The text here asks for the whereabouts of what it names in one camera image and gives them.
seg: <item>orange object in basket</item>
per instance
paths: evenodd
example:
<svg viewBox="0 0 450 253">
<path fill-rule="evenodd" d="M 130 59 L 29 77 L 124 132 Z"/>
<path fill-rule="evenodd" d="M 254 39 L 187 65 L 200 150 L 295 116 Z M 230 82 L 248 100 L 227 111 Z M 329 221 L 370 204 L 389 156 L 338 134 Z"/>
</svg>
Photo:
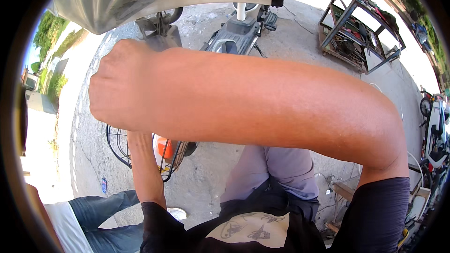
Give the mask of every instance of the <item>orange object in basket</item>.
<svg viewBox="0 0 450 253">
<path fill-rule="evenodd" d="M 164 153 L 164 147 L 166 146 L 167 143 L 167 148 L 166 148 L 166 153 Z M 160 156 L 162 156 L 162 154 L 164 153 L 164 158 L 170 159 L 173 156 L 173 150 L 172 150 L 172 142 L 171 140 L 167 140 L 166 138 L 160 137 L 157 140 L 157 145 L 158 145 L 158 153 Z"/>
</svg>

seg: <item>pedal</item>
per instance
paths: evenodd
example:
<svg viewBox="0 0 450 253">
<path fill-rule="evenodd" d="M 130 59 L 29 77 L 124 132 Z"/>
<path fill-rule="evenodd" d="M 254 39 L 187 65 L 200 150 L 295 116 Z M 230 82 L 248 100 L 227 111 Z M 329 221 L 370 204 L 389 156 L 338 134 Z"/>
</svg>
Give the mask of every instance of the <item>pedal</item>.
<svg viewBox="0 0 450 253">
<path fill-rule="evenodd" d="M 264 18 L 262 24 L 264 27 L 270 31 L 275 31 L 277 29 L 276 22 L 278 20 L 278 16 L 275 13 L 269 11 L 266 17 Z"/>
</svg>

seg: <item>person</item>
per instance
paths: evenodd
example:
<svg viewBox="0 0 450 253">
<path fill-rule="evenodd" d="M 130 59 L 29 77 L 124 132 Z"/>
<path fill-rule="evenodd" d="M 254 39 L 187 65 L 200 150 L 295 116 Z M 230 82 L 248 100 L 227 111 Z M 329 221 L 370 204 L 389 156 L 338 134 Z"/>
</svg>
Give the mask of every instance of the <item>person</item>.
<svg viewBox="0 0 450 253">
<path fill-rule="evenodd" d="M 135 190 L 121 191 L 109 197 L 92 195 L 45 205 L 37 189 L 29 184 L 26 186 L 62 252 L 134 253 L 139 250 L 143 223 L 112 229 L 99 228 L 115 213 L 139 203 Z"/>
<path fill-rule="evenodd" d="M 317 97 L 325 95 L 326 103 Z M 101 59 L 89 97 L 95 118 L 129 131 L 144 214 L 141 252 L 324 252 L 308 150 L 363 165 L 331 251 L 397 250 L 409 198 L 402 121 L 385 95 L 359 79 L 278 59 L 155 52 L 127 39 Z M 167 214 L 152 132 L 248 145 L 217 218 L 186 231 Z"/>
</svg>

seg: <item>leg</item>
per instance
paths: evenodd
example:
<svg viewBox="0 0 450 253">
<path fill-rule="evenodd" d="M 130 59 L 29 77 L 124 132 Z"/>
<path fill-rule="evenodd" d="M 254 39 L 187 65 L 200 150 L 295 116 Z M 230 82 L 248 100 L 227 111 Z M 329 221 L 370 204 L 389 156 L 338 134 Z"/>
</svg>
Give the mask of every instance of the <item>leg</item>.
<svg viewBox="0 0 450 253">
<path fill-rule="evenodd" d="M 241 158 L 228 176 L 221 203 L 229 200 L 244 200 L 269 178 L 264 148 L 247 145 Z"/>
<path fill-rule="evenodd" d="M 143 238 L 143 223 L 114 229 L 96 229 L 85 232 L 95 253 L 135 253 Z"/>
<path fill-rule="evenodd" d="M 318 196 L 310 151 L 264 147 L 269 173 L 284 189 L 303 200 Z"/>
<path fill-rule="evenodd" d="M 110 197 L 85 196 L 69 201 L 83 231 L 96 230 L 115 213 L 138 203 L 135 190 L 121 191 Z"/>
</svg>

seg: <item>black t-shirt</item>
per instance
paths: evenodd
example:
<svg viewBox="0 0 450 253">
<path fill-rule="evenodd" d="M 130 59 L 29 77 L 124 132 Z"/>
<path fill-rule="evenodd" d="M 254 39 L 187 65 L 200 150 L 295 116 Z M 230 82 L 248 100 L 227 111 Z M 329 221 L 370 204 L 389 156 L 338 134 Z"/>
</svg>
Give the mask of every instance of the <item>black t-shirt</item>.
<svg viewBox="0 0 450 253">
<path fill-rule="evenodd" d="M 271 199 L 266 194 L 259 196 L 260 202 L 270 203 Z M 395 252 L 404 227 L 408 197 L 408 177 L 359 187 L 329 250 Z M 244 207 L 241 211 L 219 215 L 186 231 L 183 224 L 161 206 L 153 202 L 142 203 L 144 234 L 141 252 L 326 251 L 314 222 L 305 218 L 303 211 L 295 211 L 292 207 L 264 209 L 255 205 L 255 211 L 248 211 Z"/>
</svg>

